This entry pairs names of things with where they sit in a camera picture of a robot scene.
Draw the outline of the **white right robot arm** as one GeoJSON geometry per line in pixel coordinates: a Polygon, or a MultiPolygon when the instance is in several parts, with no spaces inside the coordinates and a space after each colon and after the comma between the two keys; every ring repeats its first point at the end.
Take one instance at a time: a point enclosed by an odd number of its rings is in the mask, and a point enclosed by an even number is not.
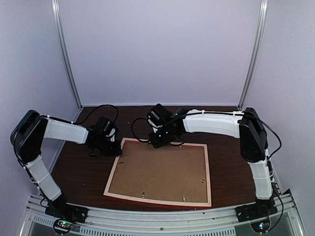
{"type": "Polygon", "coordinates": [[[264,216],[274,205],[273,170],[267,132],[255,109],[215,112],[180,108],[172,113],[156,104],[147,113],[153,131],[149,134],[154,148],[171,144],[185,133],[220,134],[239,139],[241,157],[249,164],[255,184],[256,203],[252,212],[264,216]]]}

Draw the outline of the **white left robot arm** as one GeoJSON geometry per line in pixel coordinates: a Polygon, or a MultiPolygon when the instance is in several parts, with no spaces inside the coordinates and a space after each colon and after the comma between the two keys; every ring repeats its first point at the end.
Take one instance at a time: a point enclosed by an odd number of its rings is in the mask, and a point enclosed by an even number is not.
{"type": "Polygon", "coordinates": [[[32,183],[43,194],[48,205],[59,218],[67,218],[71,208],[65,193],[51,174],[51,168],[66,142],[85,145],[97,150],[100,155],[116,157],[121,155],[119,132],[113,120],[100,117],[90,126],[44,115],[28,110],[10,135],[10,142],[16,158],[27,172],[32,183]]]}

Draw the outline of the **left controller board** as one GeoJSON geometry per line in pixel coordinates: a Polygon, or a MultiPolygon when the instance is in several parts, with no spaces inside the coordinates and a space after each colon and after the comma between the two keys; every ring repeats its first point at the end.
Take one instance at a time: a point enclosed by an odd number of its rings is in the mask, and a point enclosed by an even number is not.
{"type": "Polygon", "coordinates": [[[72,230],[72,228],[73,223],[63,219],[57,219],[53,223],[53,230],[60,235],[69,233],[72,230]]]}

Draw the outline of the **controller board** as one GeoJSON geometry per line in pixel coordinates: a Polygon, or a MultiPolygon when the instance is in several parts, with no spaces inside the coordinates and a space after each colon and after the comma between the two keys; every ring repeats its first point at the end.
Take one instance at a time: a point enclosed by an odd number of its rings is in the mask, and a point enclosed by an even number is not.
{"type": "Polygon", "coordinates": [[[73,223],[63,219],[57,219],[53,223],[53,230],[60,235],[69,233],[72,230],[72,228],[73,223]]]}
{"type": "Polygon", "coordinates": [[[270,220],[261,220],[251,223],[251,229],[257,234],[266,233],[271,226],[270,220]]]}

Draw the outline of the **right controller board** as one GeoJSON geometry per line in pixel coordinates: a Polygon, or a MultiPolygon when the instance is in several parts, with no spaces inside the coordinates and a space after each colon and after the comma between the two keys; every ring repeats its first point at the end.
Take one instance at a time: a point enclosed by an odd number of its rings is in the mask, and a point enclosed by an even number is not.
{"type": "Polygon", "coordinates": [[[257,234],[266,233],[271,226],[270,220],[261,220],[251,223],[251,229],[257,234]]]}

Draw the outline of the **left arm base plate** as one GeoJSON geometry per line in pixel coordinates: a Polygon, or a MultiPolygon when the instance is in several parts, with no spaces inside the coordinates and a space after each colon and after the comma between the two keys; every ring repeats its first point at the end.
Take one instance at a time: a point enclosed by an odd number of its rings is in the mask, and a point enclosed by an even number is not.
{"type": "Polygon", "coordinates": [[[88,209],[82,206],[66,205],[66,209],[63,213],[53,209],[52,206],[48,206],[45,210],[45,214],[65,219],[70,222],[85,223],[88,216],[88,209]]]}

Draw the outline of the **aluminium front rail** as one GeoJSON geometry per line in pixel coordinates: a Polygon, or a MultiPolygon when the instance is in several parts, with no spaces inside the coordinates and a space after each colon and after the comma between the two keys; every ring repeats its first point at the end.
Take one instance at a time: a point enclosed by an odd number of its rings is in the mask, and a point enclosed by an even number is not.
{"type": "MultiPolygon", "coordinates": [[[[291,194],[275,199],[276,214],[266,219],[240,222],[235,206],[207,210],[145,212],[121,211],[86,207],[85,223],[76,223],[65,236],[306,236],[301,218],[291,194]],[[271,221],[271,231],[256,233],[254,223],[271,221]]],[[[55,217],[45,214],[46,201],[31,195],[25,219],[18,236],[58,236],[53,230],[55,217]]]]}

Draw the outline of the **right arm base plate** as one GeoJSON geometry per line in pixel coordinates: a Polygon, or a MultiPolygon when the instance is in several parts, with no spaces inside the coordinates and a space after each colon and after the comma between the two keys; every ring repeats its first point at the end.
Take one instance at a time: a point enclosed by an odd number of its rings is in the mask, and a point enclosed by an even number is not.
{"type": "Polygon", "coordinates": [[[258,203],[243,205],[235,208],[238,222],[252,221],[268,217],[278,212],[276,206],[260,205],[258,203]]]}

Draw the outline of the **left aluminium corner post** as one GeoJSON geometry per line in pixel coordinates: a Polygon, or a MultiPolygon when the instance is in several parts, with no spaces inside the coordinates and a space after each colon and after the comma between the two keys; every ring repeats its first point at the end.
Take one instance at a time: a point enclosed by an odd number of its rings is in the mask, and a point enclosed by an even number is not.
{"type": "Polygon", "coordinates": [[[74,100],[76,102],[76,106],[79,110],[83,108],[77,86],[75,84],[75,80],[73,77],[73,72],[70,64],[70,59],[67,51],[67,46],[66,46],[66,41],[65,41],[65,36],[64,36],[64,31],[63,31],[63,24],[62,24],[62,17],[61,17],[61,12],[60,12],[60,3],[59,0],[52,0],[52,10],[53,10],[53,15],[54,15],[54,20],[55,20],[55,25],[57,28],[57,33],[58,33],[58,38],[59,38],[59,44],[62,52],[62,59],[64,63],[64,68],[66,71],[66,76],[70,85],[70,90],[72,92],[72,95],[74,97],[74,100]]]}

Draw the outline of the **aluminium corner post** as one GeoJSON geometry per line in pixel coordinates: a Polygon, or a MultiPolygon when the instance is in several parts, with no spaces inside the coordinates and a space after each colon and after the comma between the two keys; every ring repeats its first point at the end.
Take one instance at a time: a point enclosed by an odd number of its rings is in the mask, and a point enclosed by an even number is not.
{"type": "Polygon", "coordinates": [[[59,44],[62,52],[62,59],[64,63],[64,68],[66,71],[66,76],[70,85],[70,90],[72,92],[72,95],[74,97],[74,100],[76,102],[76,106],[79,110],[83,108],[77,86],[75,84],[75,80],[73,77],[73,72],[70,64],[70,59],[67,51],[67,46],[66,46],[66,41],[65,41],[65,36],[64,36],[64,31],[63,31],[63,24],[62,24],[62,17],[61,17],[61,12],[60,12],[60,3],[59,0],[52,0],[52,10],[53,10],[53,15],[54,15],[54,20],[55,20],[55,25],[57,28],[57,33],[58,33],[58,38],[59,38],[59,44]]]}
{"type": "Polygon", "coordinates": [[[258,20],[257,20],[257,25],[256,25],[256,32],[255,32],[255,37],[254,37],[254,44],[252,48],[252,55],[251,55],[249,67],[247,70],[246,79],[245,79],[245,83],[244,83],[243,90],[241,93],[241,97],[237,106],[239,110],[244,109],[245,101],[250,90],[255,67],[257,64],[259,50],[260,50],[261,43],[264,36],[267,14],[268,14],[268,0],[261,0],[260,7],[259,7],[258,20]]]}

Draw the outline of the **right aluminium corner post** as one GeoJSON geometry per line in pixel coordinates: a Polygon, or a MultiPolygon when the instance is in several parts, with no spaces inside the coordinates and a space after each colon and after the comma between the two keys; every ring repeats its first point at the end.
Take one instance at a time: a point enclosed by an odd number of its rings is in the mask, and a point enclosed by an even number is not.
{"type": "Polygon", "coordinates": [[[244,109],[245,101],[250,90],[255,67],[257,64],[259,50],[260,50],[261,43],[264,36],[267,14],[268,14],[268,0],[261,0],[260,7],[259,7],[258,20],[257,20],[257,25],[256,25],[256,32],[255,32],[255,37],[254,37],[254,44],[252,48],[252,55],[251,55],[249,67],[247,70],[246,79],[245,79],[245,83],[244,83],[243,90],[241,93],[241,97],[237,106],[239,110],[244,109]]]}

